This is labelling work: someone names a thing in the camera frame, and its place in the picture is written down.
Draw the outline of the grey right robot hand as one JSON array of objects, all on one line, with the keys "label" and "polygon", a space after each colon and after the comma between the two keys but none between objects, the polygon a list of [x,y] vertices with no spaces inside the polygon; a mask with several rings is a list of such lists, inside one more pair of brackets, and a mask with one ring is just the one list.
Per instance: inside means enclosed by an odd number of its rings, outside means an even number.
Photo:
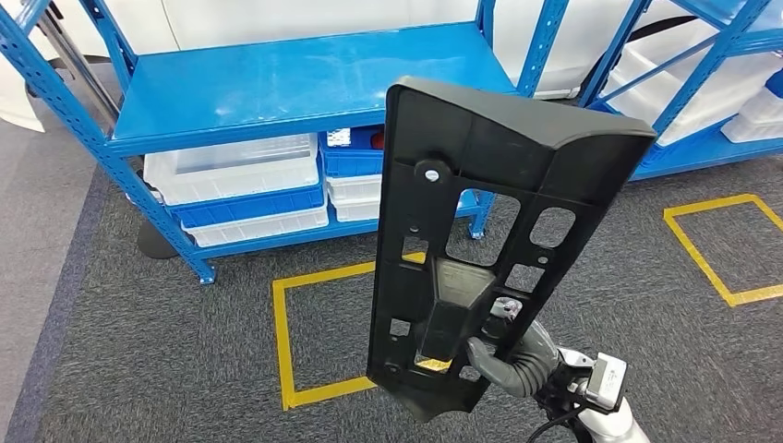
[{"label": "grey right robot hand", "polygon": [[530,397],[546,385],[560,362],[559,351],[547,331],[534,320],[503,360],[478,337],[466,342],[470,365],[492,384],[515,397]]}]

